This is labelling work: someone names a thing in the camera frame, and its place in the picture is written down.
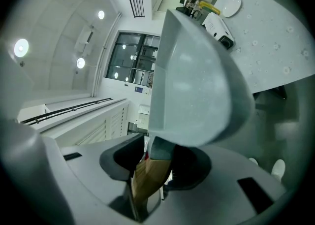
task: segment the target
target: floor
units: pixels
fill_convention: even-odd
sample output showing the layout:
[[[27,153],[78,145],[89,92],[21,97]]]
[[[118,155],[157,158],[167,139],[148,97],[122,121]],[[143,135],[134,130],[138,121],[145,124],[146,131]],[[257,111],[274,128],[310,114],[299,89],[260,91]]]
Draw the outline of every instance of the floor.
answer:
[[[307,22],[293,0],[274,0],[294,14],[305,26]],[[259,166],[271,172],[277,159],[286,163],[283,184],[298,187],[314,153],[315,76],[285,86],[287,100],[265,91],[256,100],[253,118],[234,137],[216,145],[255,158]]]

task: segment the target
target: white countertop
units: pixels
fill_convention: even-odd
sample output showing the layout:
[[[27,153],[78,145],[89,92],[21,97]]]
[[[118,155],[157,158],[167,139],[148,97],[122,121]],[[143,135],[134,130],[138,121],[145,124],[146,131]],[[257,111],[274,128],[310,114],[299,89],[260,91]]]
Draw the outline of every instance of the white countertop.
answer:
[[[218,0],[223,11],[228,0]],[[315,42],[288,10],[273,0],[242,0],[232,17],[221,16],[235,45],[232,58],[252,93],[275,88],[315,74]]]

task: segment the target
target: ceiling light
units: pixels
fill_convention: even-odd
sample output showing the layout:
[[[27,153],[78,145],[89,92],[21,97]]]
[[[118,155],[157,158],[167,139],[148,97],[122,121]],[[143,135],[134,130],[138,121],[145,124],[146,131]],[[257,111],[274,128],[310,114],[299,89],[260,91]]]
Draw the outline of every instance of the ceiling light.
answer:
[[[19,39],[14,45],[14,54],[23,57],[29,50],[29,43],[26,39]]]
[[[103,19],[103,18],[105,17],[104,11],[100,10],[100,11],[98,12],[98,17],[99,17],[99,19]]]
[[[85,65],[85,60],[83,58],[78,58],[77,60],[77,67],[78,68],[83,68]]]

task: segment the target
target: white device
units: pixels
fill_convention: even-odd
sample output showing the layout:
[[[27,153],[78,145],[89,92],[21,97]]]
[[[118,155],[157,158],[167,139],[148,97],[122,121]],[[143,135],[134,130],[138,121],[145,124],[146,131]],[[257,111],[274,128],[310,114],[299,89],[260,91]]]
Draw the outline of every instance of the white device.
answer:
[[[203,24],[209,34],[221,42],[226,49],[234,45],[234,38],[223,19],[215,13],[209,13]]]

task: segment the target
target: window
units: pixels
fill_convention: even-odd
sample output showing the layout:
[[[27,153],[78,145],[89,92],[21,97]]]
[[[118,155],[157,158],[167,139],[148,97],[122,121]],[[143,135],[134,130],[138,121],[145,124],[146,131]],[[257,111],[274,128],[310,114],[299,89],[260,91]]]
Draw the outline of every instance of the window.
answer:
[[[160,37],[120,33],[106,78],[152,87]]]

